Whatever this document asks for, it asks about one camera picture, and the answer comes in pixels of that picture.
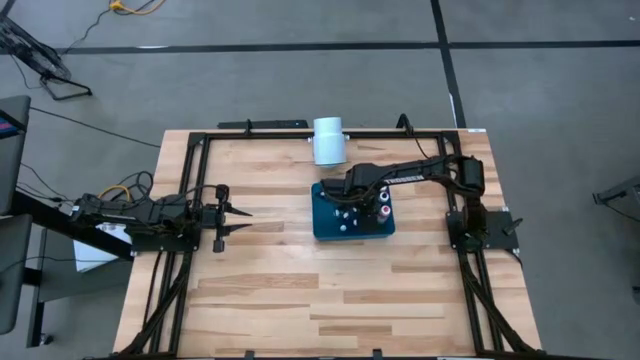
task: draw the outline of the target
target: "cable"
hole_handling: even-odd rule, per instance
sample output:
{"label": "cable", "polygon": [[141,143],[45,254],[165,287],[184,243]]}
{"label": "cable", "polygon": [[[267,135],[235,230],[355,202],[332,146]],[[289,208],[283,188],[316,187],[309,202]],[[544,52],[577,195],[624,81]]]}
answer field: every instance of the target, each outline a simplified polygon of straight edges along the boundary
{"label": "cable", "polygon": [[[147,6],[151,5],[154,1],[156,0],[149,0],[147,1],[144,5],[140,6],[139,8],[136,9],[137,12],[144,10],[144,8],[146,8]],[[114,13],[116,13],[117,15],[121,15],[121,16],[127,16],[127,15],[134,15],[134,13],[130,13],[130,12],[126,12],[120,9],[116,9],[113,10]]]}
{"label": "cable", "polygon": [[121,0],[114,0],[109,4],[109,9],[114,10],[114,11],[115,10],[122,10],[122,11],[126,11],[126,12],[128,12],[128,13],[130,13],[132,15],[144,16],[144,15],[149,15],[152,12],[158,10],[158,8],[160,6],[162,6],[162,4],[164,4],[164,2],[165,2],[165,0],[159,0],[158,3],[155,6],[153,6],[151,9],[145,10],[145,11],[140,11],[140,9],[142,9],[142,8],[140,8],[138,10],[133,10],[133,9],[130,9],[130,8],[124,6],[122,4]]}
{"label": "cable", "polygon": [[158,264],[160,264],[160,258],[162,257],[162,251],[158,252],[156,256],[156,262],[153,264],[153,270],[151,272],[151,284],[149,284],[149,295],[147,296],[147,305],[144,307],[144,318],[142,320],[142,327],[147,324],[147,318],[149,317],[149,308],[151,307],[151,296],[153,295],[153,288],[156,283],[156,274],[158,273]]}
{"label": "cable", "polygon": [[105,10],[105,11],[101,12],[101,13],[98,15],[98,18],[96,19],[96,21],[95,21],[93,24],[91,24],[91,25],[87,28],[87,30],[85,30],[85,32],[84,32],[84,36],[82,36],[80,39],[78,39],[78,40],[74,41],[73,43],[71,43],[71,45],[69,45],[69,47],[68,47],[68,48],[66,48],[62,53],[60,53],[60,55],[61,55],[61,56],[66,55],[69,51],[71,51],[71,49],[73,49],[73,47],[74,47],[74,46],[76,46],[76,45],[77,45],[78,43],[80,43],[81,41],[84,41],[84,40],[87,38],[87,36],[89,36],[89,31],[91,31],[91,29],[93,29],[94,27],[98,26],[98,24],[100,24],[100,18],[102,18],[102,16],[103,16],[104,14],[108,13],[109,11],[111,11],[111,8],[108,8],[107,10]]}
{"label": "cable", "polygon": [[31,166],[29,166],[29,165],[27,165],[27,164],[25,164],[25,163],[23,163],[23,162],[21,162],[21,163],[20,163],[20,165],[22,165],[22,166],[26,167],[27,169],[31,170],[31,172],[33,172],[33,175],[35,175],[35,176],[38,178],[38,180],[40,180],[40,182],[41,182],[44,186],[46,186],[46,187],[47,187],[47,189],[51,190],[51,192],[52,192],[52,193],[54,193],[54,194],[56,194],[56,195],[58,195],[58,196],[62,197],[64,200],[71,201],[71,200],[70,200],[67,196],[65,196],[64,194],[61,194],[61,193],[59,193],[59,192],[57,192],[57,191],[53,190],[53,188],[51,188],[51,186],[49,186],[49,185],[46,183],[46,181],[42,180],[42,178],[40,177],[40,175],[38,175],[38,173],[36,172],[36,170],[35,170],[34,168],[32,168]]}
{"label": "cable", "polygon": [[29,86],[29,84],[27,84],[27,77],[24,76],[24,72],[22,71],[22,68],[20,67],[20,64],[18,64],[18,61],[16,60],[16,58],[12,54],[9,54],[9,57],[11,57],[11,60],[13,60],[13,63],[16,64],[18,71],[20,71],[20,75],[22,75],[22,82],[24,83],[24,87],[26,87],[29,90],[42,88],[42,86]]}
{"label": "cable", "polygon": [[78,125],[81,125],[81,126],[85,126],[85,127],[90,128],[90,129],[93,129],[93,130],[96,130],[96,131],[100,131],[100,132],[103,132],[103,133],[111,135],[111,136],[119,137],[121,139],[133,141],[133,142],[136,142],[136,143],[141,144],[141,145],[146,145],[146,146],[150,146],[150,147],[158,148],[158,149],[160,148],[160,145],[156,145],[156,144],[148,143],[146,141],[134,139],[134,138],[131,138],[131,137],[128,137],[128,136],[124,136],[124,135],[120,135],[120,134],[117,134],[117,133],[114,133],[114,132],[111,132],[111,131],[108,131],[108,130],[101,129],[99,127],[95,127],[93,125],[89,125],[89,124],[83,123],[82,121],[71,119],[71,118],[63,116],[63,115],[58,115],[58,114],[55,114],[55,113],[52,113],[52,112],[49,112],[49,111],[46,111],[46,110],[38,109],[38,108],[35,108],[35,107],[31,107],[31,110],[35,110],[35,111],[41,112],[43,114],[47,114],[47,115],[51,115],[51,116],[54,116],[54,117],[57,117],[57,118],[60,118],[60,119],[71,121],[72,123],[75,123],[75,124],[78,124]]}
{"label": "cable", "polygon": [[38,195],[38,194],[34,194],[30,191],[28,191],[27,189],[20,187],[20,186],[16,186],[16,189],[22,191],[23,193],[33,196],[34,198],[38,198],[38,199],[43,199],[43,200],[49,200],[49,201],[53,201],[55,203],[73,203],[71,200],[65,200],[59,197],[49,197],[49,196],[42,196],[42,195]]}
{"label": "cable", "polygon": [[42,191],[34,188],[33,186],[31,186],[31,185],[29,185],[29,184],[27,184],[25,182],[18,181],[18,185],[22,185],[24,187],[27,187],[27,188],[29,188],[29,190],[35,192],[36,194],[39,194],[40,196],[47,196],[47,194],[43,193]]}
{"label": "cable", "polygon": [[124,185],[112,185],[109,186],[108,188],[104,189],[99,195],[98,195],[98,199],[102,199],[103,196],[105,196],[106,194],[108,194],[110,191],[112,190],[116,190],[116,189],[121,189],[122,191],[125,192],[125,194],[127,194],[127,201],[131,202],[131,193],[129,192],[129,189],[124,186]]}
{"label": "cable", "polygon": [[[147,175],[149,177],[149,186],[148,187],[146,185],[143,185],[143,184],[140,183],[140,177],[142,175]],[[131,191],[133,189],[138,189],[138,191],[140,191],[140,193],[142,193],[142,198],[143,199],[149,199],[150,200],[151,198],[149,197],[149,195],[151,194],[151,189],[153,188],[153,175],[148,171],[139,171],[137,173],[133,173],[133,174],[125,177],[124,179],[120,180],[118,185],[123,185],[125,181],[129,180],[130,178],[132,178],[134,176],[136,176],[136,182],[133,185],[127,187],[127,189],[129,191]],[[124,194],[125,194],[124,191],[120,191],[119,193],[117,193],[116,195],[114,195],[111,198],[111,201],[117,200],[120,196],[122,196]]]}
{"label": "cable", "polygon": [[626,217],[627,219],[633,220],[635,222],[640,222],[640,219],[638,219],[636,217],[633,217],[633,216],[631,216],[629,214],[626,214],[626,213],[614,208],[613,206],[611,206],[611,205],[609,205],[607,203],[604,203],[602,205],[604,205],[604,206],[608,207],[609,209],[613,210],[614,212],[618,213],[618,215],[622,215],[622,216]]}
{"label": "cable", "polygon": [[[51,260],[51,261],[105,262],[104,259],[103,260],[80,260],[80,259],[56,259],[56,258],[52,258],[50,256],[31,256],[31,257],[27,257],[27,258],[24,258],[22,260],[18,260],[16,262],[13,262],[11,265],[9,265],[9,266],[5,267],[4,269],[2,269],[2,271],[0,271],[0,275],[2,275],[5,271],[11,269],[12,267],[14,267],[14,266],[16,266],[18,264],[25,263],[25,262],[27,262],[29,260],[33,260],[33,259],[48,259],[48,260]],[[115,261],[115,262],[119,262],[119,261],[129,262],[128,260],[124,260],[124,259],[115,259],[113,261]]]}
{"label": "cable", "polygon": [[425,159],[431,159],[431,157],[427,156],[427,154],[424,153],[424,150],[422,150],[422,146],[420,146],[420,142],[418,141],[418,137],[415,134],[413,134],[413,139],[416,141],[416,145],[418,145],[418,149],[420,149],[420,152],[422,153],[424,158]]}

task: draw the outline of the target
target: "black cable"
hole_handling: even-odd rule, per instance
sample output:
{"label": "black cable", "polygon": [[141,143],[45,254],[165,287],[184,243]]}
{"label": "black cable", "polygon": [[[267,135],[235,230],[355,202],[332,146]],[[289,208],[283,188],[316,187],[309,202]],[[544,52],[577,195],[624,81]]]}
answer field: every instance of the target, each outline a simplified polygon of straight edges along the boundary
{"label": "black cable", "polygon": [[68,47],[68,48],[66,48],[62,53],[60,53],[60,55],[61,55],[61,56],[66,55],[69,51],[71,51],[71,49],[73,49],[73,47],[74,47],[74,46],[76,46],[76,44],[80,43],[81,41],[84,41],[84,40],[87,38],[87,36],[89,36],[89,31],[91,31],[91,29],[93,29],[94,27],[98,26],[98,24],[100,24],[100,18],[101,18],[104,14],[108,13],[109,11],[111,11],[111,9],[110,9],[110,8],[107,8],[107,10],[105,10],[105,11],[101,12],[101,13],[98,15],[98,18],[96,19],[96,21],[95,21],[93,24],[91,24],[91,25],[87,28],[87,30],[84,32],[84,36],[82,36],[80,39],[78,39],[78,40],[74,41],[73,43],[71,43],[71,45],[69,45],[69,47]]}
{"label": "black cable", "polygon": [[35,107],[31,107],[31,110],[35,110],[35,111],[37,111],[37,112],[41,112],[41,113],[43,113],[43,114],[47,114],[47,115],[51,115],[51,116],[54,116],[54,117],[57,117],[57,118],[60,118],[60,119],[64,119],[64,120],[67,120],[67,121],[71,121],[72,123],[75,123],[75,124],[78,124],[78,125],[82,125],[82,126],[86,126],[86,127],[90,128],[90,129],[93,129],[93,130],[96,130],[96,131],[100,131],[100,132],[103,132],[103,133],[108,134],[108,135],[111,135],[111,136],[119,137],[119,138],[121,138],[121,139],[125,139],[125,140],[129,140],[129,141],[133,141],[133,142],[136,142],[136,143],[138,143],[138,144],[142,144],[142,145],[150,146],[150,147],[153,147],[153,148],[158,148],[158,149],[160,148],[160,145],[151,144],[151,143],[148,143],[148,142],[145,142],[145,141],[142,141],[142,140],[138,140],[138,139],[130,138],[130,137],[128,137],[128,136],[124,136],[124,135],[116,134],[116,133],[114,133],[114,132],[111,132],[111,131],[108,131],[108,130],[101,129],[101,128],[99,128],[99,127],[95,127],[95,126],[93,126],[93,125],[89,125],[89,124],[83,123],[82,121],[74,120],[74,119],[71,119],[71,118],[66,117],[66,116],[63,116],[63,115],[58,115],[58,114],[55,114],[55,113],[52,113],[52,112],[49,112],[49,111],[46,111],[46,110],[38,109],[38,108],[35,108]]}
{"label": "black cable", "polygon": [[[141,184],[140,183],[140,177],[142,175],[147,175],[149,177],[149,186]],[[138,191],[140,191],[140,193],[142,193],[142,199],[148,199],[151,200],[151,198],[149,197],[149,195],[151,194],[151,189],[153,189],[153,175],[148,172],[148,171],[139,171],[137,173],[133,173],[127,177],[125,177],[124,179],[122,179],[118,185],[124,185],[124,182],[131,179],[132,177],[136,177],[136,181],[133,185],[128,186],[127,189],[129,189],[129,191],[133,190],[133,189],[137,189]],[[116,201],[118,198],[120,198],[122,195],[125,195],[126,193],[124,192],[124,190],[120,190],[119,193],[117,193],[116,195],[114,195],[113,197],[111,197],[111,201]]]}
{"label": "black cable", "polygon": [[11,58],[11,60],[13,60],[13,63],[16,64],[16,67],[18,68],[18,71],[20,71],[20,75],[22,75],[22,82],[24,83],[24,87],[26,87],[29,90],[42,88],[42,85],[41,86],[29,86],[29,84],[27,84],[27,77],[24,76],[24,72],[22,71],[22,68],[20,67],[20,64],[18,64],[18,61],[16,60],[16,58],[12,54],[9,54],[9,57]]}
{"label": "black cable", "polygon": [[418,141],[418,137],[415,134],[413,135],[413,139],[416,141],[416,145],[418,145],[418,149],[420,149],[420,152],[425,157],[425,159],[430,159],[431,157],[427,156],[427,154],[425,154],[424,150],[422,150],[422,146],[420,146],[420,142]]}
{"label": "black cable", "polygon": [[25,163],[23,163],[23,162],[21,162],[21,163],[20,163],[20,165],[22,165],[22,166],[26,167],[27,169],[31,170],[31,172],[33,173],[33,175],[35,175],[35,176],[36,176],[36,178],[38,178],[38,180],[40,180],[40,182],[41,182],[44,186],[46,186],[46,187],[47,187],[47,189],[51,190],[51,192],[52,192],[52,193],[54,193],[54,194],[56,194],[56,195],[60,196],[60,197],[61,197],[61,198],[63,198],[64,200],[71,201],[67,196],[65,196],[64,194],[61,194],[61,193],[59,193],[59,192],[57,192],[57,191],[53,190],[53,188],[51,188],[51,186],[49,186],[49,184],[47,184],[47,182],[46,182],[46,181],[42,180],[42,178],[40,177],[40,175],[38,175],[38,173],[36,172],[36,169],[32,168],[31,166],[29,166],[29,165],[27,165],[27,164],[25,164]]}
{"label": "black cable", "polygon": [[629,214],[626,214],[626,213],[624,213],[624,212],[622,212],[622,211],[620,211],[620,210],[618,210],[618,209],[614,208],[613,206],[611,206],[611,205],[609,205],[609,204],[607,204],[607,203],[604,203],[604,204],[602,204],[602,205],[604,205],[604,206],[608,207],[609,209],[613,210],[613,211],[614,211],[614,212],[616,212],[618,215],[622,215],[622,216],[626,217],[627,219],[633,220],[633,221],[635,221],[635,222],[640,222],[640,219],[638,219],[638,218],[636,218],[636,217],[633,217],[633,216],[631,216],[631,215],[629,215]]}
{"label": "black cable", "polygon": [[[27,262],[27,261],[33,260],[33,259],[48,259],[48,260],[51,260],[51,261],[105,262],[105,260],[56,259],[56,258],[52,258],[50,256],[30,256],[30,257],[24,258],[22,260],[18,260],[16,262],[13,262],[11,265],[5,267],[4,269],[2,269],[2,271],[0,271],[0,275],[2,275],[5,271],[11,269],[12,267],[14,267],[14,266],[16,266],[18,264],[21,264],[21,263],[24,263],[24,262]],[[123,259],[115,259],[115,260],[112,260],[112,261],[116,261],[116,262],[119,262],[119,261],[123,261],[124,262],[124,261],[126,261],[126,262],[129,262],[128,260],[123,260]]]}
{"label": "black cable", "polygon": [[40,196],[47,196],[47,194],[43,193],[42,191],[40,191],[40,190],[38,190],[38,189],[34,188],[33,186],[31,186],[31,185],[29,185],[29,184],[27,184],[27,183],[25,183],[25,182],[18,181],[18,185],[21,185],[21,186],[27,187],[27,188],[29,188],[29,190],[31,190],[31,191],[33,191],[33,192],[35,192],[36,194],[39,194]]}
{"label": "black cable", "polygon": [[149,295],[147,296],[147,305],[144,308],[144,318],[142,321],[142,327],[147,324],[147,317],[149,317],[149,308],[151,307],[151,296],[153,295],[153,288],[156,283],[156,275],[158,273],[158,265],[160,264],[160,258],[162,257],[162,251],[158,252],[156,256],[156,262],[153,264],[153,270],[151,272],[151,284],[149,285]]}
{"label": "black cable", "polygon": [[42,196],[42,195],[34,194],[34,193],[30,192],[29,190],[27,190],[27,189],[25,189],[23,187],[20,187],[19,185],[16,186],[16,189],[22,191],[23,193],[25,193],[25,194],[27,194],[29,196],[33,196],[34,198],[37,198],[37,199],[49,200],[49,201],[52,201],[52,202],[55,202],[55,203],[73,203],[71,200],[65,200],[65,199],[57,197],[57,196],[56,197],[49,197],[49,196]]}

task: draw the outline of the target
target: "bracket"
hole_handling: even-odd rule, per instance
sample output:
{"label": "bracket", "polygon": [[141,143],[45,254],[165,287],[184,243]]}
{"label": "bracket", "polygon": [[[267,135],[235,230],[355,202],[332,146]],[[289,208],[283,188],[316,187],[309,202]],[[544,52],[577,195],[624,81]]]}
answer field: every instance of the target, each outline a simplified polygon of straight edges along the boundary
{"label": "bracket", "polygon": [[245,136],[251,136],[253,135],[251,133],[251,129],[253,129],[253,123],[251,122],[250,119],[247,119],[247,126],[244,128],[244,135]]}
{"label": "bracket", "polygon": [[414,135],[413,125],[409,122],[407,114],[400,114],[400,118],[398,118],[398,123],[396,124],[396,129],[405,129],[405,133],[408,136]]}
{"label": "bracket", "polygon": [[[456,249],[463,246],[465,229],[462,227],[464,214],[460,211],[447,212],[447,228],[451,247]],[[522,219],[513,221],[508,211],[487,211],[487,230],[489,236],[484,242],[485,249],[518,249],[518,236],[515,228],[520,225]]]}

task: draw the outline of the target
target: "wooden table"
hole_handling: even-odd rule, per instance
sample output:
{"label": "wooden table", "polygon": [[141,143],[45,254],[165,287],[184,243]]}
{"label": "wooden table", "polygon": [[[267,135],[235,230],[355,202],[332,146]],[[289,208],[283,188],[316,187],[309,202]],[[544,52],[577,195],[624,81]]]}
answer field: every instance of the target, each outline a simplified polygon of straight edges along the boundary
{"label": "wooden table", "polygon": [[[459,133],[462,153],[484,162],[483,203],[489,210],[501,208],[505,203],[487,134]],[[178,191],[188,134],[165,133],[154,196]],[[420,142],[427,154],[438,154],[435,141]],[[413,139],[351,140],[347,154],[348,164],[321,169],[305,140],[211,143],[205,183],[229,185],[234,207],[253,214],[254,225],[227,237],[221,254],[211,250],[214,232],[204,231],[189,279],[179,356],[243,356],[245,350],[255,350],[256,356],[369,356],[374,348],[385,355],[474,354],[458,259],[449,247],[442,186],[391,187],[397,231],[387,239],[314,239],[312,183],[344,174],[356,163],[386,165],[422,157]],[[215,203],[214,191],[207,189],[203,200]],[[245,218],[231,215],[228,221]],[[519,264],[505,251],[485,253],[496,305],[525,341],[539,347]],[[145,253],[135,260],[116,351],[142,326],[155,258]],[[160,264],[158,279],[164,261]],[[486,316],[479,308],[485,347],[490,348]],[[167,348],[172,315],[170,309],[161,350]]]}

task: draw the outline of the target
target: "gray floor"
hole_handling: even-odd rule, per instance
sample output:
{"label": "gray floor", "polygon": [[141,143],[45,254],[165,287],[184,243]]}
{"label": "gray floor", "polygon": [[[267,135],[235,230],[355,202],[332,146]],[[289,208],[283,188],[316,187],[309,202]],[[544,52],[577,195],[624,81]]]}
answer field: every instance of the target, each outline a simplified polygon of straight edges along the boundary
{"label": "gray floor", "polygon": [[[99,3],[18,0],[10,16],[64,47],[94,21]],[[449,0],[442,8],[451,41],[640,39],[633,0]],[[433,24],[428,0],[168,0],[147,17],[107,14],[80,46],[433,41]],[[525,219],[518,234],[544,348],[636,359],[640,305],[630,287],[640,284],[640,227],[594,206],[591,193],[640,173],[640,49],[452,55],[468,126],[488,129],[509,207]],[[406,112],[417,126],[454,124],[437,50],[69,55],[65,63],[94,98],[55,103],[41,89],[28,91],[6,56],[0,97],[27,93],[34,106],[155,143],[165,129],[246,118],[340,115],[347,126],[380,127]],[[156,150],[39,113],[31,119],[24,162],[68,196],[155,168]],[[620,204],[631,212],[629,205]],[[29,350],[24,301],[0,353],[106,355],[124,294],[111,289],[48,305],[45,330],[57,341]]]}

